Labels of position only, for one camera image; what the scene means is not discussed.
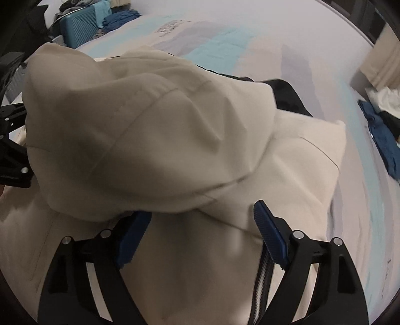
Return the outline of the beige and black hooded jacket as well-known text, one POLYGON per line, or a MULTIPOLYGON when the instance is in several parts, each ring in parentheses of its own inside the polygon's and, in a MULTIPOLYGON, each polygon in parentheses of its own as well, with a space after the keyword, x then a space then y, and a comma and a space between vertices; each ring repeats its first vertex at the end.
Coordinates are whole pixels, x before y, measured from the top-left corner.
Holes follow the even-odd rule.
POLYGON ((22 101, 34 180, 1 196, 1 270, 32 317, 62 238, 92 238, 124 212, 152 213, 122 271, 149 324, 248 322, 256 201, 326 239, 345 124, 279 109, 270 85, 150 47, 97 61, 48 43, 22 101))

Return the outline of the dark clothes on teal suitcase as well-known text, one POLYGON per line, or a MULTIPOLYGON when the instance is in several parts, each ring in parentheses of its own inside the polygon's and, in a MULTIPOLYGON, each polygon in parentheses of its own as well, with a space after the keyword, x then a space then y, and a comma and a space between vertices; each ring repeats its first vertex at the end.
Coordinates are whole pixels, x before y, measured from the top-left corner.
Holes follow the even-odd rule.
POLYGON ((86 8, 93 4, 96 4, 97 0, 68 0, 65 1, 60 7, 59 12, 55 14, 54 20, 61 18, 69 14, 70 12, 74 12, 75 10, 80 10, 81 8, 86 8))

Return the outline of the blue clothes pile by suitcase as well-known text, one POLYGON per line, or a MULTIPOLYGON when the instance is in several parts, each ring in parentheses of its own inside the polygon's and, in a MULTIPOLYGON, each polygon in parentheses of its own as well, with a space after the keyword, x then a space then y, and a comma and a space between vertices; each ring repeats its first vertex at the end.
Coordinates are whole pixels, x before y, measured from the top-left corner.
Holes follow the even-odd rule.
POLYGON ((114 31, 122 27, 124 24, 127 24, 128 22, 139 18, 140 16, 141 14, 133 9, 112 13, 111 15, 105 17, 105 19, 103 20, 102 32, 109 33, 111 31, 114 31))

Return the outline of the white and black clothes pile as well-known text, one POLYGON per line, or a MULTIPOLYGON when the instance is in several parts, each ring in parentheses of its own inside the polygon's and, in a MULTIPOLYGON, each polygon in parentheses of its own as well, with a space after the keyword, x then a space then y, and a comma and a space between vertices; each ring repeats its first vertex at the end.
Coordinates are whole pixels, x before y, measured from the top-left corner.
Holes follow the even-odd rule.
POLYGON ((399 142, 399 89, 384 87, 380 91, 366 88, 369 101, 397 142, 399 142))

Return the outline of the grey hard-shell suitcase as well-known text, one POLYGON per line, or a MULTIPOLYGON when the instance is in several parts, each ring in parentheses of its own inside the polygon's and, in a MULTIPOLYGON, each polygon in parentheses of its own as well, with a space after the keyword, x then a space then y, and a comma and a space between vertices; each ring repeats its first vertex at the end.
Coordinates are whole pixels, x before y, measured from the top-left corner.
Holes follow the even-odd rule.
POLYGON ((6 88, 5 97, 9 103, 12 103, 22 93, 26 67, 27 65, 24 64, 17 68, 6 88))

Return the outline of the teal hard-shell suitcase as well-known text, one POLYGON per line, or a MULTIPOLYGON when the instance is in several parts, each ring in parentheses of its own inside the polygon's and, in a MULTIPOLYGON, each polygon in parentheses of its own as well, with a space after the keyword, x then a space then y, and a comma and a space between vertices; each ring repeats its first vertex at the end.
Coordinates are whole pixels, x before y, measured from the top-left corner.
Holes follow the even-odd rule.
POLYGON ((84 7, 60 20, 60 32, 67 47, 76 49, 87 43, 98 30, 95 9, 84 7))

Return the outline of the blue garment near headboard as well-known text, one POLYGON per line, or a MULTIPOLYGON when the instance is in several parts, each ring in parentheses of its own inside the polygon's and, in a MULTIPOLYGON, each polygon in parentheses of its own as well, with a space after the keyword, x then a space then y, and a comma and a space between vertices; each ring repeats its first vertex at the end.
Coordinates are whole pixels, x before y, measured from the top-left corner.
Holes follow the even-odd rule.
POLYGON ((371 103, 359 100, 358 105, 367 120, 369 133, 380 153, 386 171, 391 178, 399 181, 399 146, 395 137, 383 119, 375 112, 371 103))

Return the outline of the light blue cloth on suitcase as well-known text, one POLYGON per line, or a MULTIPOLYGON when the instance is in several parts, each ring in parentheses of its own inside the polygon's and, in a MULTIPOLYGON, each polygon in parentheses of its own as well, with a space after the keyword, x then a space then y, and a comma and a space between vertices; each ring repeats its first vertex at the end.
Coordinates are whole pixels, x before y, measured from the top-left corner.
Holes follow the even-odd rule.
POLYGON ((92 5, 95 11, 95 21, 99 29, 103 27, 103 20, 112 14, 110 1, 101 0, 97 1, 92 5))

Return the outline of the beige curtain right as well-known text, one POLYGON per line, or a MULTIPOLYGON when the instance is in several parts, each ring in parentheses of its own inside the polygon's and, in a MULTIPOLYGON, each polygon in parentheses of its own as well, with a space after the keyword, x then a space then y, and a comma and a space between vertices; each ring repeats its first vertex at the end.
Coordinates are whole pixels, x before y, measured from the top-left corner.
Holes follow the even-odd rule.
POLYGON ((386 24, 373 49, 359 70, 378 91, 388 87, 399 89, 400 43, 393 29, 386 24))

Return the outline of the striped printed bed sheet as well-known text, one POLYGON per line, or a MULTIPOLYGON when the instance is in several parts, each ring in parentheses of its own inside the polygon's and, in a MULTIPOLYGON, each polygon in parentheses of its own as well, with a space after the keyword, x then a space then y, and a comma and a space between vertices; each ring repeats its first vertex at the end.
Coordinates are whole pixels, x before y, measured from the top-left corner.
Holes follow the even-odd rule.
POLYGON ((327 45, 301 26, 283 36, 269 22, 178 11, 143 15, 79 50, 100 58, 150 45, 218 73, 255 81, 282 79, 311 115, 343 121, 347 148, 327 232, 345 239, 354 254, 370 321, 386 324, 399 290, 399 183, 380 156, 359 105, 362 97, 328 60, 337 45, 327 31, 322 36, 327 45))

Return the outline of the dark window frame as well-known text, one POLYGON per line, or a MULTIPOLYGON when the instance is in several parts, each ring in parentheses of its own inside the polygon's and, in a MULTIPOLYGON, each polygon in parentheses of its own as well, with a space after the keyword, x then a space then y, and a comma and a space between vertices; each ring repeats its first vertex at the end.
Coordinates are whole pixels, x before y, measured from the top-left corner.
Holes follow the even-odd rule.
POLYGON ((354 24, 373 44, 387 23, 371 1, 323 0, 323 2, 354 24))

